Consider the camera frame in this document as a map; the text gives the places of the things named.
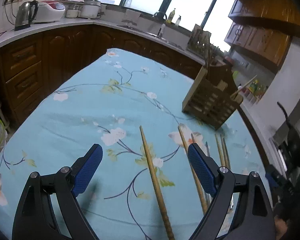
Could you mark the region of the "person's right hand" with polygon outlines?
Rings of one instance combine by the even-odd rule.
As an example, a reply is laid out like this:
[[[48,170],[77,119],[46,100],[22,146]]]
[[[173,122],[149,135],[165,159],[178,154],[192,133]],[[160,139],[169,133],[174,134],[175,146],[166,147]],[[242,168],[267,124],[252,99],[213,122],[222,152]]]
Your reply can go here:
[[[284,220],[282,220],[277,216],[274,217],[274,222],[275,222],[275,229],[276,229],[276,240],[280,240],[287,232],[288,226]]]

